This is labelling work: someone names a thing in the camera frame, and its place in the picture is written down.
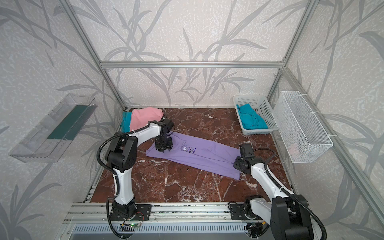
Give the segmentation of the purple t-shirt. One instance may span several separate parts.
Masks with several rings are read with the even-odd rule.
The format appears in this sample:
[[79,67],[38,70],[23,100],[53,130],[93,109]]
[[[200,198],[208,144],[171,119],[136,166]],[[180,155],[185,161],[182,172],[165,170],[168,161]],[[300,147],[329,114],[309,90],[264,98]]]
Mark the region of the purple t-shirt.
[[146,151],[146,156],[166,159],[235,180],[240,179],[241,172],[234,168],[235,160],[240,156],[239,149],[180,133],[174,133],[171,138],[173,147],[170,151],[162,153],[152,145]]

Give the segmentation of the grey plastic laundry basket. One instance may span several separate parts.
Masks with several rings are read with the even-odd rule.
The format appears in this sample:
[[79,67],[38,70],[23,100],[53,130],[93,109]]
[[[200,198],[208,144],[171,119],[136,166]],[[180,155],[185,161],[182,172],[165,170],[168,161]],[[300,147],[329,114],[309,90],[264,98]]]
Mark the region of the grey plastic laundry basket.
[[244,135],[270,134],[278,129],[266,97],[239,95],[233,97],[233,102]]

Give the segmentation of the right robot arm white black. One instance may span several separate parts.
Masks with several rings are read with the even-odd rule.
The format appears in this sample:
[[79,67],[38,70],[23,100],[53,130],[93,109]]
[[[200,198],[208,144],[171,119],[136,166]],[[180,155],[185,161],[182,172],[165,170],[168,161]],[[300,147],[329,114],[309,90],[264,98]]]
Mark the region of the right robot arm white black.
[[313,230],[308,205],[302,196],[295,196],[303,206],[295,203],[288,190],[268,167],[268,161],[255,155],[251,144],[240,145],[240,156],[234,168],[251,175],[262,186],[269,200],[261,196],[246,198],[243,209],[249,220],[264,220],[276,240],[313,240]]

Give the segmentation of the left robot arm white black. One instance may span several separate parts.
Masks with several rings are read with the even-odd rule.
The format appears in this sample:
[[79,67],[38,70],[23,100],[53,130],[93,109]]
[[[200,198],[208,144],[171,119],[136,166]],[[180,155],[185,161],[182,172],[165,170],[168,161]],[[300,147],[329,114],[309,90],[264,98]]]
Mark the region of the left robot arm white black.
[[170,131],[174,123],[170,119],[149,121],[144,127],[128,133],[117,132],[109,141],[106,152],[108,170],[112,170],[115,195],[112,210],[130,218],[136,213],[135,196],[132,189],[132,170],[137,161],[138,147],[155,139],[155,150],[163,153],[173,147]]

